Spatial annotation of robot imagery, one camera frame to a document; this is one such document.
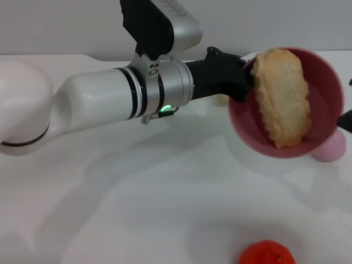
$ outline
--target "pink bowl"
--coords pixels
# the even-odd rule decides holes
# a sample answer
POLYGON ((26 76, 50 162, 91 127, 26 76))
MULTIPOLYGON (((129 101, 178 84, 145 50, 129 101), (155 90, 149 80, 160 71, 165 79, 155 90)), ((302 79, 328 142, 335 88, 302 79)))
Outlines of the pink bowl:
MULTIPOLYGON (((312 128, 295 147, 277 149, 268 138, 261 121, 254 91, 245 103, 229 102, 232 126, 239 137, 253 150, 275 158, 293 158, 311 153, 326 142, 337 130, 336 123, 343 111, 343 87, 332 66, 317 54, 300 49, 284 48, 300 58, 304 78, 309 84, 308 101, 311 107, 312 128)), ((252 67, 255 59, 245 67, 252 67)))

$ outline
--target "white wall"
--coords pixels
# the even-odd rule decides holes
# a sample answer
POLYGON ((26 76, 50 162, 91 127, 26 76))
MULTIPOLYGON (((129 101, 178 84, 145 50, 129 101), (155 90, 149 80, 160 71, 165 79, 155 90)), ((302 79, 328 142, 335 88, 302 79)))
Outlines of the white wall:
MULTIPOLYGON (((273 46, 352 49, 351 0, 179 0, 203 27, 207 46, 244 54, 273 46)), ((84 53, 130 59, 119 0, 1 0, 0 54, 84 53)))

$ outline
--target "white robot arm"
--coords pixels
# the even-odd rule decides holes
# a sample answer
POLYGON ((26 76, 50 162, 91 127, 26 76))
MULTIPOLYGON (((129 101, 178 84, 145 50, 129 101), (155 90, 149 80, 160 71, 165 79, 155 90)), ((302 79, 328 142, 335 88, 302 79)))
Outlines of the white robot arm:
POLYGON ((136 40, 124 68, 74 75, 58 92, 37 66, 0 61, 0 152, 23 155, 61 135, 141 117, 173 114, 191 100, 226 94, 244 101, 245 61, 210 47, 204 60, 183 63, 175 54, 198 44, 199 23, 175 0, 120 0, 123 26, 136 40), (165 56, 169 60, 160 61, 165 56))

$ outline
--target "green led light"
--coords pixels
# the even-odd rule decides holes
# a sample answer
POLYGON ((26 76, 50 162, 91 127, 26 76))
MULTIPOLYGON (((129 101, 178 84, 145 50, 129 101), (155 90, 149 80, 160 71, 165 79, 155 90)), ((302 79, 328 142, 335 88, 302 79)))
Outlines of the green led light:
POLYGON ((169 109, 171 109, 171 105, 167 105, 167 106, 164 106, 163 108, 161 108, 161 112, 164 112, 164 111, 167 111, 167 110, 169 110, 169 109))

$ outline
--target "orange ball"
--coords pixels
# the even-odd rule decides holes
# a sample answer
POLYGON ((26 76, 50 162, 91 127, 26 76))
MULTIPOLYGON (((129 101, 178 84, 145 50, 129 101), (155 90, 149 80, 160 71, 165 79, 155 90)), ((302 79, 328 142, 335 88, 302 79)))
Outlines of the orange ball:
POLYGON ((264 240, 249 246, 238 264, 296 264, 291 252, 283 245, 264 240))

